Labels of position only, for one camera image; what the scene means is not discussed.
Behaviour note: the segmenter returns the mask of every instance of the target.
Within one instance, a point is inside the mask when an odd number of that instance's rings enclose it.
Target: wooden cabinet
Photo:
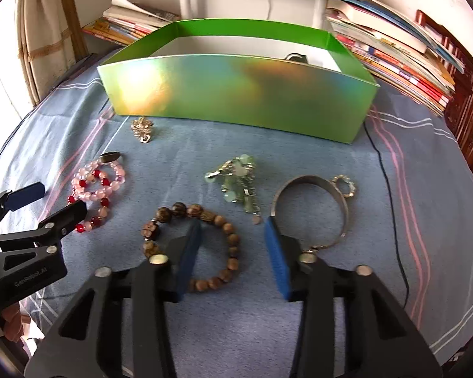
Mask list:
[[[421,10],[417,10],[416,21],[436,40],[465,65],[461,74],[453,65],[443,61],[455,81],[453,100],[445,109],[445,122],[457,138],[468,165],[473,172],[473,57],[445,27],[437,24]]]

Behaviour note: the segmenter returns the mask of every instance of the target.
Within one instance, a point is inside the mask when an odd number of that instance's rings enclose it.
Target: open cardboard box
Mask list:
[[[291,53],[308,64],[284,60]],[[326,31],[226,18],[173,22],[98,72],[120,115],[239,123],[346,143],[379,87]]]

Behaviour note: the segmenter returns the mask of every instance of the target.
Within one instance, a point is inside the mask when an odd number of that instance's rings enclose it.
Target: red bead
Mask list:
[[[100,227],[101,225],[102,225],[102,220],[101,220],[101,218],[96,217],[96,216],[93,216],[93,217],[91,218],[91,226],[92,226],[93,228],[95,228],[95,227]]]

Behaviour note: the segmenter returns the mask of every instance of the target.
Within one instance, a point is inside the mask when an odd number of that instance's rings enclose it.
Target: silver bracelet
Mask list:
[[[340,189],[338,189],[338,186],[336,185],[338,180],[342,180],[349,186],[349,192],[348,193],[342,193]],[[340,234],[336,239],[331,242],[330,244],[316,244],[313,246],[310,246],[310,248],[306,252],[313,252],[314,250],[322,250],[322,249],[328,249],[328,247],[332,247],[335,244],[339,243],[347,234],[348,230],[348,206],[346,202],[346,198],[351,198],[354,196],[356,193],[356,185],[354,185],[354,182],[352,182],[351,179],[349,179],[345,175],[338,175],[335,176],[332,180],[326,180],[321,178],[320,176],[314,176],[314,175],[304,175],[304,176],[298,176],[295,177],[294,179],[289,180],[285,185],[283,185],[278,192],[275,194],[275,197],[273,198],[273,202],[271,205],[271,216],[275,217],[275,211],[277,207],[277,203],[280,199],[280,195],[284,192],[284,190],[298,184],[303,184],[303,183],[308,183],[312,184],[318,187],[321,187],[325,190],[327,190],[333,197],[334,199],[338,202],[338,205],[340,206],[340,209],[343,214],[343,226]]]

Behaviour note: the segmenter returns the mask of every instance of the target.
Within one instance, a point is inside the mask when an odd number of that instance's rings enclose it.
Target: white paper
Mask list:
[[[178,54],[232,54],[284,59],[293,52],[306,55],[310,65],[341,72],[329,51],[325,49],[258,37],[178,37],[158,49],[151,57]]]
[[[171,21],[168,21],[166,18],[162,18],[159,15],[153,14],[152,12],[144,10],[143,8],[140,8],[137,5],[134,5],[133,3],[129,2],[128,0],[112,0],[111,4],[112,5],[117,5],[118,7],[127,8],[128,10],[141,12],[143,14],[147,14],[147,15],[150,15],[152,17],[159,18],[160,20],[163,20],[163,21],[171,22]]]

